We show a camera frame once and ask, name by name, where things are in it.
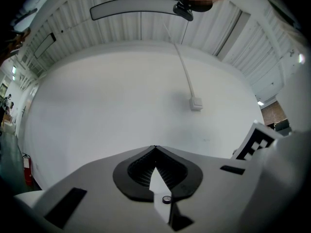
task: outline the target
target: black strip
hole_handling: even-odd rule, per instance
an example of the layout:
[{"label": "black strip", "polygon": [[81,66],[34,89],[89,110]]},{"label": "black strip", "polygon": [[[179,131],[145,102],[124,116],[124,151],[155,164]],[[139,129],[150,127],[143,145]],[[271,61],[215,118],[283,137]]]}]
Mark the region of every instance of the black strip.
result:
[{"label": "black strip", "polygon": [[141,26],[142,26],[141,20],[142,20],[142,18],[141,18],[141,13],[142,12],[140,12],[140,40],[142,40],[142,29],[141,29]]},{"label": "black strip", "polygon": [[51,33],[50,35],[51,35],[53,41],[56,41],[55,35],[53,33]]},{"label": "black strip", "polygon": [[242,175],[245,171],[245,169],[233,167],[233,166],[222,166],[220,169],[223,171],[227,171],[227,172],[235,173],[235,174],[240,174],[240,175]]},{"label": "black strip", "polygon": [[224,41],[222,42],[221,47],[218,49],[218,51],[216,52],[216,54],[215,54],[214,56],[218,56],[218,54],[220,53],[220,51],[224,48],[224,45],[227,43],[229,37],[230,37],[231,34],[232,34],[232,31],[233,31],[233,30],[235,29],[235,27],[237,26],[238,21],[239,21],[241,15],[242,15],[242,10],[239,11],[239,14],[238,14],[237,18],[235,19],[235,22],[233,22],[233,25],[232,25],[232,27],[230,28],[228,34],[226,35]]},{"label": "black strip", "polygon": [[44,218],[62,229],[86,193],[79,188],[71,189]]}]

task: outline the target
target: red fire extinguisher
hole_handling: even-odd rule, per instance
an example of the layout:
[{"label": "red fire extinguisher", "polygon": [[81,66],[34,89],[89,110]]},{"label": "red fire extinguisher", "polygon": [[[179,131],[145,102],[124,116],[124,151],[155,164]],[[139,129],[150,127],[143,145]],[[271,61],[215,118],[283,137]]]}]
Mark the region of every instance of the red fire extinguisher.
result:
[{"label": "red fire extinguisher", "polygon": [[33,184],[33,177],[31,175],[31,159],[30,156],[23,153],[23,162],[24,162],[24,175],[27,185]]}]

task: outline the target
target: electrical outlet box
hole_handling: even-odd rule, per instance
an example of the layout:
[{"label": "electrical outlet box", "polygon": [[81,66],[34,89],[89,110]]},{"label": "electrical outlet box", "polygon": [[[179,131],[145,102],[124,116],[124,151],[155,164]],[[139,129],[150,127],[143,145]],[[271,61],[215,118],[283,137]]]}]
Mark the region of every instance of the electrical outlet box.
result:
[{"label": "electrical outlet box", "polygon": [[192,111],[200,111],[203,109],[202,99],[191,97],[190,101],[190,109]]}]

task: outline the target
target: black rubber pad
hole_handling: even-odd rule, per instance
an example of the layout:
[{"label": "black rubber pad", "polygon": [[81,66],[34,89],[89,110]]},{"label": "black rubber pad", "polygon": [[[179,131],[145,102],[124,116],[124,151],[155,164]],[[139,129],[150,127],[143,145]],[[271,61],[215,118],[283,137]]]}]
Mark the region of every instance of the black rubber pad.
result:
[{"label": "black rubber pad", "polygon": [[79,188],[71,189],[44,218],[62,229],[86,193]]},{"label": "black rubber pad", "polygon": [[233,166],[222,166],[220,169],[230,172],[230,173],[235,173],[235,174],[240,174],[240,175],[242,175],[245,171],[245,169],[233,167]]}]

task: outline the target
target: white wall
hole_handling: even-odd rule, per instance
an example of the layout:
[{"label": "white wall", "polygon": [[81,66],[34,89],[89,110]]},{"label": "white wall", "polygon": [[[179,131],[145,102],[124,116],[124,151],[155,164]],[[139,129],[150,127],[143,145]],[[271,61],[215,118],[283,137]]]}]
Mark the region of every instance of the white wall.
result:
[{"label": "white wall", "polygon": [[24,150],[43,189],[78,167],[123,151],[163,145],[230,158],[252,122],[263,122],[242,74],[215,57],[181,47],[204,109],[190,91],[171,44],[114,43],[56,64],[32,103]]},{"label": "white wall", "polygon": [[22,111],[26,106],[26,100],[27,100],[32,88],[34,87],[34,85],[35,85],[35,82],[30,84],[30,86],[28,86],[23,91],[21,98],[19,100],[18,106],[17,106],[18,107],[18,113],[17,113],[17,119],[16,119],[16,129],[15,129],[17,137],[19,136],[19,127],[20,127],[20,122],[21,122],[21,118],[22,118]]},{"label": "white wall", "polygon": [[311,70],[307,61],[293,75],[276,99],[290,122],[293,131],[311,130]]}]

